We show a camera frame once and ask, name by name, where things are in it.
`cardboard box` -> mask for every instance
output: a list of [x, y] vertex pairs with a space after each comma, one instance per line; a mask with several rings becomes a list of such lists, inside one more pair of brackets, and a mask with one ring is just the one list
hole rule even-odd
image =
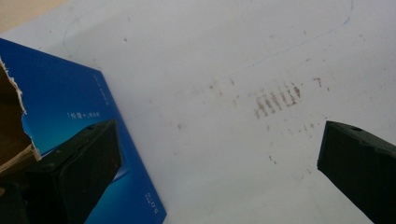
[[86, 223], [163, 223], [166, 212], [102, 74], [0, 39], [0, 176], [93, 123], [118, 123], [122, 166]]

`scuffed white surface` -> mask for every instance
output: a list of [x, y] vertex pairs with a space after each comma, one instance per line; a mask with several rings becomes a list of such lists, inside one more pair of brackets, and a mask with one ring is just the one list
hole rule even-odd
[[316, 163], [326, 119], [396, 144], [395, 9], [76, 0], [0, 36], [104, 73], [165, 223], [361, 224]]

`torn cardboard edge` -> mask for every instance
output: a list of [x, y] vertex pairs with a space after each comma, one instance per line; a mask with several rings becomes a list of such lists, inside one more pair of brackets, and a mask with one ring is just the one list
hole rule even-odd
[[22, 126], [21, 118], [27, 114], [22, 103], [22, 91], [9, 76], [1, 58], [0, 114], [0, 181], [3, 181], [6, 175], [23, 173], [41, 157]]

